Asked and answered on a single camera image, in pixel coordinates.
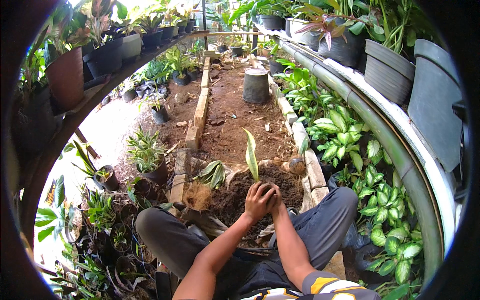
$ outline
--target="brown pot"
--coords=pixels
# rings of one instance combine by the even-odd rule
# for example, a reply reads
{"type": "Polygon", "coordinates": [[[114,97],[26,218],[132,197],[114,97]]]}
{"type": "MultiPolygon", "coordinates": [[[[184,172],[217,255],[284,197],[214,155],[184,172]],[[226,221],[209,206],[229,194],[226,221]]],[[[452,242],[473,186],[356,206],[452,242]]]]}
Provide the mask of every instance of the brown pot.
{"type": "Polygon", "coordinates": [[[60,55],[48,66],[45,74],[58,104],[66,111],[74,109],[84,96],[82,47],[60,55]]]}

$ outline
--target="knee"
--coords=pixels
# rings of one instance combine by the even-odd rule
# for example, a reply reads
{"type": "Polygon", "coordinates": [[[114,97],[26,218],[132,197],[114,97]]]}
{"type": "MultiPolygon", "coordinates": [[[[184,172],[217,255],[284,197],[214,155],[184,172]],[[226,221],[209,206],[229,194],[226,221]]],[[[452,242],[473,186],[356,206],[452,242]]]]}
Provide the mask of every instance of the knee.
{"type": "Polygon", "coordinates": [[[167,214],[156,207],[149,207],[141,211],[135,221],[135,229],[141,237],[145,237],[153,228],[162,228],[167,214]]]}

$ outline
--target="gray plastic pot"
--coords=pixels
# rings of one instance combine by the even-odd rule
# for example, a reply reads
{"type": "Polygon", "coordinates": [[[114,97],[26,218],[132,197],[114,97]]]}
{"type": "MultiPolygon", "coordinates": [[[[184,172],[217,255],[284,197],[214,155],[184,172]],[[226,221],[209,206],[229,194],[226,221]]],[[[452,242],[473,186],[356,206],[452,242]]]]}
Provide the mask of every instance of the gray plastic pot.
{"type": "Polygon", "coordinates": [[[452,104],[462,99],[459,77],[448,52],[430,41],[418,39],[414,56],[408,115],[445,171],[451,172],[460,162],[462,121],[452,111],[452,104]]]}
{"type": "Polygon", "coordinates": [[[307,45],[311,47],[313,50],[318,50],[318,35],[312,35],[311,32],[302,32],[302,33],[295,33],[305,27],[307,21],[288,18],[287,19],[287,29],[288,34],[291,38],[296,41],[297,43],[307,45]]]}
{"type": "Polygon", "coordinates": [[[395,51],[366,40],[365,81],[390,101],[402,105],[412,89],[415,66],[395,51]]]}
{"type": "Polygon", "coordinates": [[[243,78],[243,100],[264,103],[270,99],[268,72],[265,69],[248,69],[243,78]]]}

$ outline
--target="dirt path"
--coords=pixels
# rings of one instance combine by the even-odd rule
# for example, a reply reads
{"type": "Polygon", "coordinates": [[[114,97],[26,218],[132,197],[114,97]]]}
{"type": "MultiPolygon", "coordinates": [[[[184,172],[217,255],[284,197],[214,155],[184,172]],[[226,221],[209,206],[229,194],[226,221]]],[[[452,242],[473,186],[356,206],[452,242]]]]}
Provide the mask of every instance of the dirt path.
{"type": "Polygon", "coordinates": [[[257,160],[275,157],[287,160],[294,146],[282,124],[281,111],[274,105],[273,98],[261,105],[243,101],[241,75],[246,68],[239,61],[235,63],[233,70],[212,70],[213,76],[218,73],[219,81],[211,86],[201,150],[224,162],[245,163],[247,143],[243,127],[255,138],[257,160]],[[266,124],[270,127],[269,131],[265,130],[266,124]]]}

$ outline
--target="wooden post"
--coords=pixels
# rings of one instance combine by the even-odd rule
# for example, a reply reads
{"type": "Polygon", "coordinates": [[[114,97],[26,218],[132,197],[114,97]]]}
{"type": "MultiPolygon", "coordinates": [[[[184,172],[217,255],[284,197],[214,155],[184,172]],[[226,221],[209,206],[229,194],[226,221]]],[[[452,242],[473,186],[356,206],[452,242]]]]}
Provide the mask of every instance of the wooden post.
{"type": "MultiPolygon", "coordinates": [[[[88,143],[87,142],[87,139],[85,139],[83,133],[80,131],[79,128],[75,129],[75,134],[77,135],[78,139],[80,140],[80,142],[82,143],[88,143]]],[[[90,155],[93,157],[93,159],[97,158],[98,157],[98,154],[95,152],[95,150],[92,148],[92,146],[88,146],[87,147],[87,151],[88,153],[90,153],[90,155]]]]}

